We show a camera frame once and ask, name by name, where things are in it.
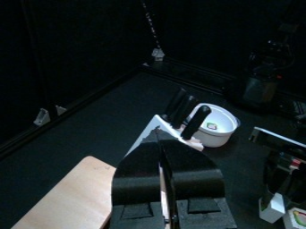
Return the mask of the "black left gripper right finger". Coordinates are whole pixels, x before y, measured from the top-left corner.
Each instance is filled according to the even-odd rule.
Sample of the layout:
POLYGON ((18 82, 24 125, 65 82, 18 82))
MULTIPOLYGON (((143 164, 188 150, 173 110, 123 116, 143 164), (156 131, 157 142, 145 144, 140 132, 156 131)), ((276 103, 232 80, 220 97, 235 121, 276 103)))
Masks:
POLYGON ((167 132, 156 139, 171 229, 236 229, 219 167, 167 132))

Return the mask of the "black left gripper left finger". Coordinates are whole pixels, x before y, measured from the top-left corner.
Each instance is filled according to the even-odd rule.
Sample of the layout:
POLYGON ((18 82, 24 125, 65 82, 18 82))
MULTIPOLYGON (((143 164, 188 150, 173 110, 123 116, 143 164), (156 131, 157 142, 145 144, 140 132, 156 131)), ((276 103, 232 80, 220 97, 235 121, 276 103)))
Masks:
POLYGON ((111 183, 109 229, 164 229, 156 130, 121 159, 111 183))

